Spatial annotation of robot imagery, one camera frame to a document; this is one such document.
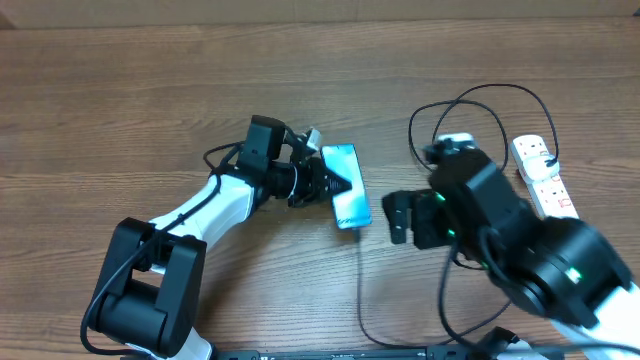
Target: wooden surface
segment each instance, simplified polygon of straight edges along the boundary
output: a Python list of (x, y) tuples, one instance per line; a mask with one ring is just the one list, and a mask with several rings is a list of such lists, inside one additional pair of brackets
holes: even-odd
[(18, 29), (631, 16), (640, 0), (0, 0)]
[[(244, 139), (252, 114), (356, 144), (374, 211), (366, 326), (390, 342), (444, 339), (435, 295), (445, 253), (393, 246), (380, 199), (426, 186), (406, 145), (411, 112), (485, 82), (546, 101), (580, 215), (640, 273), (639, 33), (633, 18), (0, 32), (0, 359), (91, 358), (78, 327), (114, 226), (199, 190), (201, 154)], [(552, 143), (526, 94), (470, 98), (493, 107), (510, 138)], [(418, 144), (441, 110), (419, 117)], [(487, 113), (456, 109), (442, 130), (472, 132), (501, 161)], [(513, 162), (507, 174), (527, 196)], [(222, 349), (375, 348), (357, 328), (354, 251), (328, 205), (271, 201), (207, 256), (197, 328)], [(454, 271), (455, 328), (504, 302), (484, 274)], [(517, 309), (496, 324), (560, 340)]]

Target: tabletop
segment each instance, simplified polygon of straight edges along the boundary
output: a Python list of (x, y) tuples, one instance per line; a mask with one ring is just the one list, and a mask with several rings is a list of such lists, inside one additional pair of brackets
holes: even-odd
[[(639, 33), (633, 18), (0, 32), (0, 359), (93, 358), (78, 329), (115, 225), (197, 192), (208, 175), (202, 153), (243, 140), (253, 114), (355, 144), (374, 217), (362, 239), (365, 326), (386, 342), (446, 339), (436, 311), (446, 249), (391, 244), (380, 199), (428, 187), (407, 146), (411, 113), (488, 82), (526, 86), (546, 102), (578, 213), (639, 274)], [(509, 139), (552, 144), (525, 93), (468, 98), (492, 107)], [(417, 145), (430, 143), (442, 110), (418, 116)], [(470, 132), (502, 161), (499, 130), (481, 109), (457, 107), (441, 131)], [(528, 198), (515, 170), (510, 161), (505, 174)], [(353, 240), (328, 204), (271, 200), (220, 240), (204, 273), (196, 327), (223, 350), (377, 347), (356, 321)], [(484, 273), (453, 271), (454, 328), (505, 302)], [(562, 341), (513, 307), (495, 324)]]

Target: electrical outlet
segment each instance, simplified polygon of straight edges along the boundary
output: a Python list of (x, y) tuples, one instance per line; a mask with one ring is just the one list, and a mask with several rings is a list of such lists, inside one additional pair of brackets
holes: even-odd
[(562, 179), (560, 178), (560, 165), (555, 170), (544, 173), (534, 173), (537, 168), (527, 166), (527, 161), (540, 156), (552, 156), (538, 135), (523, 135), (515, 138), (511, 143), (511, 152), (515, 158), (520, 175), (525, 179), (529, 194), (533, 199), (538, 215), (541, 217), (572, 217), (578, 219), (578, 213), (573, 206)]

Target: wooden table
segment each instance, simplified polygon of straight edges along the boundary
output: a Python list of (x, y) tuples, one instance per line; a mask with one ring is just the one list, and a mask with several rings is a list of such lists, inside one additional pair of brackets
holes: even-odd
[[(374, 211), (363, 239), (366, 327), (388, 342), (445, 339), (435, 310), (445, 251), (392, 245), (380, 199), (426, 187), (406, 144), (412, 111), (486, 82), (544, 99), (580, 215), (640, 273), (639, 34), (633, 18), (0, 32), (0, 358), (92, 358), (78, 328), (114, 226), (194, 194), (208, 173), (201, 154), (244, 139), (252, 114), (356, 144)], [(470, 98), (493, 107), (510, 138), (551, 144), (526, 94)], [(417, 119), (418, 144), (442, 110)], [(442, 131), (469, 131), (502, 160), (482, 110), (455, 109)], [(513, 162), (506, 173), (528, 196)], [(357, 327), (355, 248), (333, 222), (328, 205), (274, 200), (230, 231), (207, 256), (202, 335), (221, 349), (375, 348)], [(484, 274), (454, 271), (455, 328), (505, 301)], [(515, 308), (495, 324), (561, 339)]]

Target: power strip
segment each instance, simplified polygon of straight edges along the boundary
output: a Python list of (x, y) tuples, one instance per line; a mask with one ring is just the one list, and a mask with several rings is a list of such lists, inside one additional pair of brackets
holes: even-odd
[[(536, 175), (527, 175), (527, 172), (531, 173), (536, 171), (534, 167), (527, 166), (527, 160), (541, 156), (550, 157), (549, 149), (547, 149), (544, 139), (538, 135), (522, 135), (515, 138), (511, 143), (511, 152), (518, 165), (520, 175), (525, 179), (535, 177), (531, 175)], [(542, 180), (527, 180), (526, 183), (529, 194), (531, 194), (539, 216), (572, 217), (578, 219), (576, 208), (573, 206), (573, 202), (569, 197), (564, 183), (562, 183), (562, 179), (560, 179), (559, 169), (560, 167), (558, 165), (555, 173), (551, 174), (552, 176)]]

